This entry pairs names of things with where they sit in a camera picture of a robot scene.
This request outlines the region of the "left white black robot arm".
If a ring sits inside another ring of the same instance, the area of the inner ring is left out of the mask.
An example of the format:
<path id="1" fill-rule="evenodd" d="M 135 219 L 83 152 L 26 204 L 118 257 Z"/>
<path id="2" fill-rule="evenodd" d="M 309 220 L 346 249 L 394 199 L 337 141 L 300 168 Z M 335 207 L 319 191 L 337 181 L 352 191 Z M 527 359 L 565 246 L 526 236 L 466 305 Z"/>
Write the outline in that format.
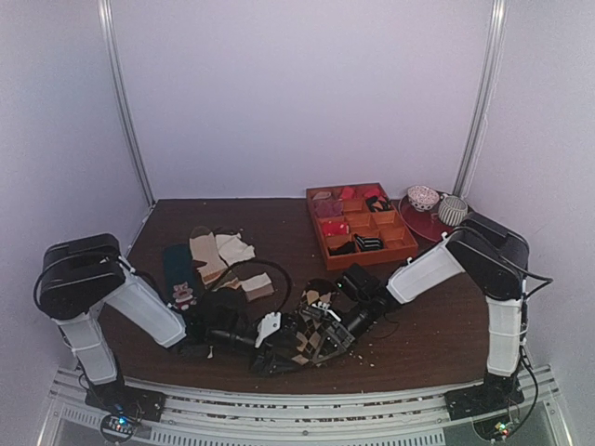
<path id="1" fill-rule="evenodd" d="M 208 357 L 210 348 L 236 348 L 249 357 L 255 374 L 282 374 L 299 368 L 292 316 L 275 310 L 255 322 L 243 305 L 247 291 L 235 268 L 254 256 L 227 260 L 212 233 L 195 235 L 189 244 L 165 250 L 169 290 L 162 293 L 151 274 L 122 256 L 110 233 L 49 247 L 33 288 L 36 307 L 57 324 L 87 382 L 115 413 L 134 402 L 120 380 L 120 364 L 109 347 L 99 315 L 109 307 L 124 315 L 155 344 L 182 358 Z"/>

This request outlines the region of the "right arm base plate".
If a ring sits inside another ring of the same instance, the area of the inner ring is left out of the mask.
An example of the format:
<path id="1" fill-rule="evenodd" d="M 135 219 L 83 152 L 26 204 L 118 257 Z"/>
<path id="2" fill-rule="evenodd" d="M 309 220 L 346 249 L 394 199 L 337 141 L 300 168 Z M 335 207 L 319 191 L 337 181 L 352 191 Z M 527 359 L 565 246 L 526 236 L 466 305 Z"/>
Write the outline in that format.
<path id="1" fill-rule="evenodd" d="M 452 421 L 507 409 L 509 404 L 524 402 L 515 376 L 487 374 L 479 385 L 450 390 L 444 400 Z"/>

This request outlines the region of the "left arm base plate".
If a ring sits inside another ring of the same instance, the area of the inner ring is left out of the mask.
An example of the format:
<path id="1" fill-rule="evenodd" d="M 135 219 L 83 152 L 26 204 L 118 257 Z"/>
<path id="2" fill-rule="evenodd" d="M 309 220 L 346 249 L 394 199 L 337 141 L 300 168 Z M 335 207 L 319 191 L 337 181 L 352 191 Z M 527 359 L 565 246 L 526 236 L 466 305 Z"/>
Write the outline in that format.
<path id="1" fill-rule="evenodd" d="M 122 381 L 89 384 L 85 403 L 108 413 L 132 420 L 159 422 L 165 408 L 163 392 L 130 387 Z"/>

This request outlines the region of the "brown argyle sock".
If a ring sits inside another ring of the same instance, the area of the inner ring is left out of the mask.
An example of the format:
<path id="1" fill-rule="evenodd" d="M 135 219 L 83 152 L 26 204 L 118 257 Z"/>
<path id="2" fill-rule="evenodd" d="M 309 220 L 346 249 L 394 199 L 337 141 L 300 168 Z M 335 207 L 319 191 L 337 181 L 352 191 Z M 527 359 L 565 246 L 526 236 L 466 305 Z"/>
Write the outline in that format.
<path id="1" fill-rule="evenodd" d="M 300 366 L 312 362 L 314 353 L 320 346 L 324 332 L 324 325 L 306 313 L 310 307 L 330 308 L 337 289 L 333 283 L 325 279 L 310 280 L 298 300 L 295 314 L 297 316 L 297 347 L 291 360 Z"/>

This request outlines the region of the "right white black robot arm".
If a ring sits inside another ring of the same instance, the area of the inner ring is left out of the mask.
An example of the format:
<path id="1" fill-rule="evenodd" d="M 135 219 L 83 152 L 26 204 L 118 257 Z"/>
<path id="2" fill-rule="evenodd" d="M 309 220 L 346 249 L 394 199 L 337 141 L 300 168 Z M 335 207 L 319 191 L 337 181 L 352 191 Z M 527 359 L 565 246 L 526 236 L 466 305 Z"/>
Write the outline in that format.
<path id="1" fill-rule="evenodd" d="M 304 327 L 298 334 L 298 358 L 311 364 L 327 361 L 349 348 L 388 312 L 467 274 L 486 299 L 489 344 L 483 382 L 462 394 L 493 411 L 521 393 L 518 372 L 528 330 L 528 257 L 528 242 L 520 234 L 471 213 L 384 282 L 352 264 L 335 283 L 310 283 L 305 289 L 299 310 Z"/>

